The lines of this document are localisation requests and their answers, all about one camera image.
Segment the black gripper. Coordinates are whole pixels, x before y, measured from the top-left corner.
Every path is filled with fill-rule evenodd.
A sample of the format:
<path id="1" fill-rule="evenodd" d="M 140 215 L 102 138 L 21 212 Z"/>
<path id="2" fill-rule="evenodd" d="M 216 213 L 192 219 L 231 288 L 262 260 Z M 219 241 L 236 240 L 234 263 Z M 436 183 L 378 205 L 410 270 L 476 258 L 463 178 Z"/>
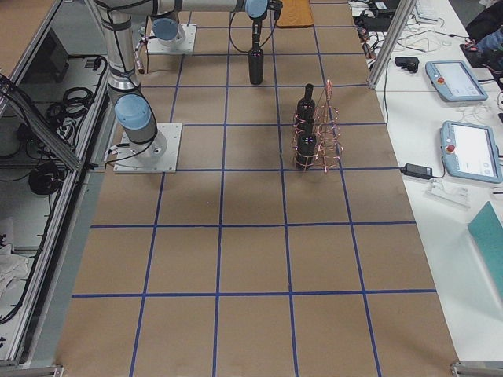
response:
<path id="1" fill-rule="evenodd" d="M 273 12 L 273 19 L 279 20 L 281 17 L 281 12 L 283 9 L 282 0 L 268 0 L 267 1 L 267 9 Z"/>

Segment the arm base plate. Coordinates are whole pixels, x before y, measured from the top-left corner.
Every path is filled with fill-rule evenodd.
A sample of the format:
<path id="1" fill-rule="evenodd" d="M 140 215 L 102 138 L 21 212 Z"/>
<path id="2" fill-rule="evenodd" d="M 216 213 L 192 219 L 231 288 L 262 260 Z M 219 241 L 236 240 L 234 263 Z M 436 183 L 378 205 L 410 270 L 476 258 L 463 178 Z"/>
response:
<path id="1" fill-rule="evenodd" d="M 117 174 L 173 174 L 177 170 L 178 153 L 182 138 L 181 123 L 158 123 L 153 143 L 144 146 L 131 144 L 123 132 L 113 171 Z"/>
<path id="2" fill-rule="evenodd" d="M 158 24 L 153 27 L 147 48 L 156 55 L 191 55 L 195 46 L 195 24 Z"/>

